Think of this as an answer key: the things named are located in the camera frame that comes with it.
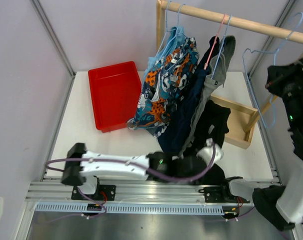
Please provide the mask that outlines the black shorts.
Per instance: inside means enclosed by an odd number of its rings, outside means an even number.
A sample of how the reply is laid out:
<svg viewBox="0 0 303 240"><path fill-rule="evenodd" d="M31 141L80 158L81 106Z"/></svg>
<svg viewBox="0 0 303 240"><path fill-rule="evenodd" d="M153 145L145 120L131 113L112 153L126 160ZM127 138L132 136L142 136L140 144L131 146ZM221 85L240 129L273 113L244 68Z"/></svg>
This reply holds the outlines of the black shorts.
<svg viewBox="0 0 303 240"><path fill-rule="evenodd" d="M194 137L183 154L185 156L196 155L205 146L206 140L210 138L221 148L225 140L225 134L229 132L227 121L230 114L231 110L229 108L209 100L196 125ZM223 169L215 163L202 178L195 180L192 184L220 185L225 178Z"/></svg>

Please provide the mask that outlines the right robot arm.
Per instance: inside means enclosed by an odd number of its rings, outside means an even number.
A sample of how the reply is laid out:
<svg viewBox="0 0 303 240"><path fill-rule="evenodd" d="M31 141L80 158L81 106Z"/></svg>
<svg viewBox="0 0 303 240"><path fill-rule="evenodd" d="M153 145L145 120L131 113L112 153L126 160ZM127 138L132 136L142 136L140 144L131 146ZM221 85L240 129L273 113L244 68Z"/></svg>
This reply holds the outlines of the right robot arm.
<svg viewBox="0 0 303 240"><path fill-rule="evenodd" d="M240 176L226 178L219 186L220 197L231 202L236 197L252 201L256 210L279 231L303 225L303 57L288 65L267 69L266 89L282 99L293 144L300 159L286 185L260 187Z"/></svg>

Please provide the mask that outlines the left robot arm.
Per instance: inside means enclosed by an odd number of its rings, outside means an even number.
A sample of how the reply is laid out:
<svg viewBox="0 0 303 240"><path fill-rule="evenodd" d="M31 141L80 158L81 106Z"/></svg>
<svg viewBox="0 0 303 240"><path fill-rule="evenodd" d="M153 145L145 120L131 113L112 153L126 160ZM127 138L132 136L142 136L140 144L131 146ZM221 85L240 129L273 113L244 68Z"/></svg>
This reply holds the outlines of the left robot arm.
<svg viewBox="0 0 303 240"><path fill-rule="evenodd" d="M100 195L100 180L141 180L195 183L204 175L211 157L200 154L175 156L156 151L140 156L105 155L87 150L81 142L67 152L61 183L80 188L89 200Z"/></svg>

